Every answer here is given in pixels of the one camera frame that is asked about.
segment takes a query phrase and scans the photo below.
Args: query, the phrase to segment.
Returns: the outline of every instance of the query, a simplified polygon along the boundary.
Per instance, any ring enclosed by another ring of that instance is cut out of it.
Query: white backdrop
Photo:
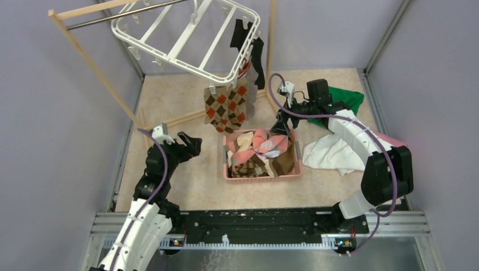
[[[265,42],[263,68],[266,64],[269,0],[236,0],[255,10],[261,17],[260,37]],[[356,68],[365,67],[397,12],[401,0],[278,0],[273,68]],[[141,25],[126,18],[130,32],[140,38],[162,8],[141,14]],[[175,4],[148,44],[169,52],[186,27],[193,2]],[[228,25],[206,66],[208,71],[229,71],[237,49],[229,47],[234,19]],[[225,15],[216,1],[208,9],[197,30],[178,58],[199,65]],[[151,63],[154,58],[141,53],[139,61],[146,74],[159,73]],[[182,70],[166,64],[163,73]]]

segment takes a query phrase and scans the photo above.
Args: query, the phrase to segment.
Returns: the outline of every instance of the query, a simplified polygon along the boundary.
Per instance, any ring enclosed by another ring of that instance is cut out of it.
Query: floor
[[[316,69],[278,71],[296,90],[306,91],[306,82],[325,78],[330,86],[364,92],[356,69]],[[273,89],[279,82],[273,83]],[[139,109],[143,110],[147,125],[165,122],[182,114],[204,108],[203,88],[208,83],[193,75],[147,76]],[[256,103],[255,117],[245,122],[242,129],[267,128],[276,121],[265,98]],[[375,129],[376,125],[368,102],[359,108],[358,118]],[[336,170],[304,167],[303,176],[292,181],[267,183],[227,183],[223,177],[222,135],[203,118],[168,129],[169,135],[184,131],[192,137],[203,138],[199,157],[180,164],[171,178],[168,200],[182,210],[211,210],[236,208],[313,207],[331,206],[360,188],[363,172],[341,177]],[[327,135],[326,129],[302,121],[297,129],[301,150],[304,146]],[[143,135],[133,132],[127,162],[121,182],[116,211],[127,211],[134,187],[143,174],[146,149]]]

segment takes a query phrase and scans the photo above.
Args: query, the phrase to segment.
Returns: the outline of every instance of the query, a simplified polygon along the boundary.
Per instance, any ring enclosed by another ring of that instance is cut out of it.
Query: robotic arm
[[[284,107],[304,117],[293,116],[279,109],[277,122],[271,129],[271,133],[289,135],[289,119],[293,128],[296,128],[300,120],[310,119],[307,115],[325,115],[317,120],[321,121],[327,129],[341,136],[359,155],[365,164],[361,189],[351,197],[336,203],[332,210],[333,222],[338,230],[349,231],[354,218],[393,198],[391,170],[384,154],[375,143],[379,142],[384,147],[392,161],[398,184],[397,197],[409,194],[413,190],[411,153],[405,146],[394,147],[380,139],[356,118],[343,101],[334,102],[325,79],[308,82],[307,89],[309,100],[298,103],[294,98],[292,83],[287,82],[285,86],[280,86],[278,92],[287,97]],[[368,133],[372,133],[376,140],[373,140]]]
[[[171,188],[169,180],[180,163],[199,155],[202,140],[180,132],[178,136],[185,145],[179,144],[168,136],[165,124],[155,127],[150,135],[161,144],[167,157],[165,182],[154,194],[163,178],[165,161],[153,145],[148,149],[146,169],[135,188],[126,221],[98,268],[90,268],[90,271],[146,270],[163,237],[179,227],[180,209],[166,199]]]

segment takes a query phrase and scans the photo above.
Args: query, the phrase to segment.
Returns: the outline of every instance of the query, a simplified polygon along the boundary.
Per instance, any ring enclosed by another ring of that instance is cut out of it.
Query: white towel
[[[341,176],[364,171],[361,158],[336,134],[328,134],[304,147],[303,165],[317,169],[337,169]]]

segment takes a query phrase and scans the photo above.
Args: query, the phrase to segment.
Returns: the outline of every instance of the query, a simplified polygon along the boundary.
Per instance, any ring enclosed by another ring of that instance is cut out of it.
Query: wooden frame
[[[137,2],[139,0],[111,0],[104,3],[99,3],[96,5],[91,5],[88,7],[82,7],[71,11],[66,11],[57,14],[55,10],[49,10],[48,16],[50,19],[55,23],[58,29],[63,33],[65,38],[72,44],[73,48],[77,50],[77,52],[81,55],[81,57],[86,61],[88,66],[92,69],[92,71],[98,76],[100,81],[104,84],[106,89],[110,92],[113,98],[118,102],[120,107],[127,113],[128,117],[133,121],[133,123],[142,129],[152,129],[156,124],[147,125],[145,123],[145,117],[142,110],[138,110],[138,115],[140,118],[137,118],[133,111],[128,107],[125,103],[123,98],[120,96],[118,91],[113,87],[113,84],[106,78],[103,72],[100,70],[96,62],[91,58],[91,56],[85,51],[85,49],[80,45],[78,39],[67,30],[67,27],[64,23],[65,19],[71,19],[79,16],[83,16],[86,14],[90,14],[97,11],[106,10],[108,8],[113,8],[121,5],[125,5],[128,3]],[[272,64],[273,64],[273,44],[275,40],[275,26],[276,26],[276,10],[277,10],[277,0],[270,0],[269,2],[269,30],[268,30],[268,46],[267,46],[267,58],[266,58],[266,78],[268,79],[272,73]],[[258,91],[258,98],[266,97],[269,102],[269,105],[273,109],[273,111],[277,111],[277,106],[274,103],[273,99],[271,98],[270,93],[267,90],[260,90]],[[170,119],[165,121],[168,127],[176,126],[182,123],[185,123],[190,120],[198,119],[205,115],[204,110],[199,110],[191,113],[187,113],[184,116],[177,117],[175,119]],[[148,148],[149,144],[147,141],[144,142],[145,147]]]

